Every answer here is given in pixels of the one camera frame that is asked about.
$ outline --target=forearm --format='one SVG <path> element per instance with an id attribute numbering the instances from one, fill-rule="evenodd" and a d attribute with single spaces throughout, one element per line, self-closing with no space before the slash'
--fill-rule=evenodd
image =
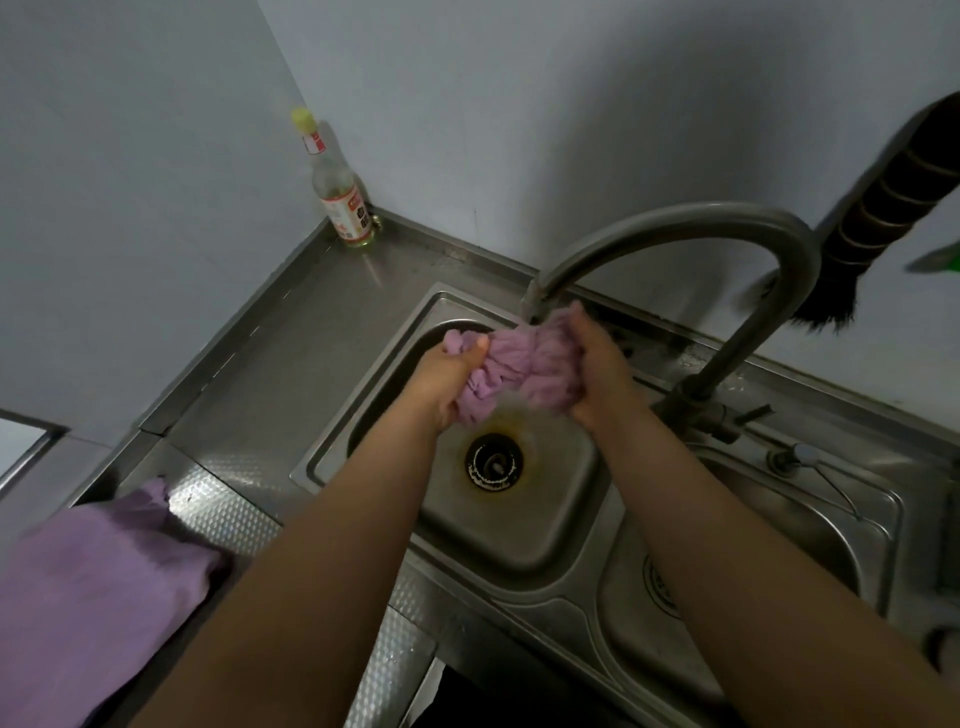
<path id="1" fill-rule="evenodd" d="M 334 726 L 370 656 L 426 487 L 435 418 L 398 400 L 244 574 L 138 728 Z"/>
<path id="2" fill-rule="evenodd" d="M 952 701 L 919 653 L 648 409 L 597 439 L 684 622 L 749 722 L 947 720 Z"/>

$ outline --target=faucet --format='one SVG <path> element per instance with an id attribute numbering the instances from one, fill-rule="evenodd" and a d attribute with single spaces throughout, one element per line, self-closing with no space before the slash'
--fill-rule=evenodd
<path id="1" fill-rule="evenodd" d="M 681 379 L 654 410 L 674 432 L 695 427 L 731 443 L 742 426 L 773 410 L 741 415 L 716 402 L 720 382 L 784 324 L 804 302 L 820 275 L 820 246 L 800 218 L 753 203 L 709 202 L 662 207 L 613 223 L 574 246 L 574 253 L 530 282 L 520 302 L 524 321 L 545 317 L 560 293 L 590 271 L 623 255 L 663 243 L 697 238 L 747 240 L 777 257 L 773 288 L 756 310 L 697 374 Z"/>

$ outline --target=drain strainer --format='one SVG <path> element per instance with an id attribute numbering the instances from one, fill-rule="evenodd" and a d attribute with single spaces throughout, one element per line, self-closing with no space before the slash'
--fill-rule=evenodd
<path id="1" fill-rule="evenodd" d="M 491 432 L 474 440 L 467 450 L 467 475 L 485 491 L 505 491 L 523 472 L 523 453 L 506 435 Z"/>
<path id="2" fill-rule="evenodd" d="M 677 605 L 673 602 L 670 590 L 666 588 L 666 583 L 660 572 L 654 566 L 654 563 L 647 556 L 643 559 L 643 586 L 647 588 L 647 594 L 654 600 L 654 604 L 660 607 L 660 610 L 674 619 L 682 619 L 680 612 L 677 611 Z"/>

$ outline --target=yellow bottle cap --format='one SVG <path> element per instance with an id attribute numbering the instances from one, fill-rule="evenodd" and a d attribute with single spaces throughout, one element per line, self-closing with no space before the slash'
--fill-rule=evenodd
<path id="1" fill-rule="evenodd" d="M 313 118 L 310 109 L 296 107 L 290 112 L 290 118 L 293 119 L 297 131 L 304 136 L 309 136 L 317 130 L 317 120 Z"/>

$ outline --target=purple towel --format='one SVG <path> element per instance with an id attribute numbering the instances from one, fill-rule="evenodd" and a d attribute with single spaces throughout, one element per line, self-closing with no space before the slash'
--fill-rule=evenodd
<path id="1" fill-rule="evenodd" d="M 480 336 L 476 331 L 450 330 L 447 353 L 462 353 Z M 583 352 L 570 330 L 570 309 L 558 308 L 541 326 L 505 328 L 490 334 L 490 350 L 457 398 L 460 421 L 473 425 L 488 418 L 501 392 L 516 391 L 536 407 L 565 412 L 583 394 L 580 359 Z"/>
<path id="2" fill-rule="evenodd" d="M 0 577 L 0 725 L 77 728 L 206 597 L 222 555 L 161 533 L 159 478 L 60 511 Z"/>

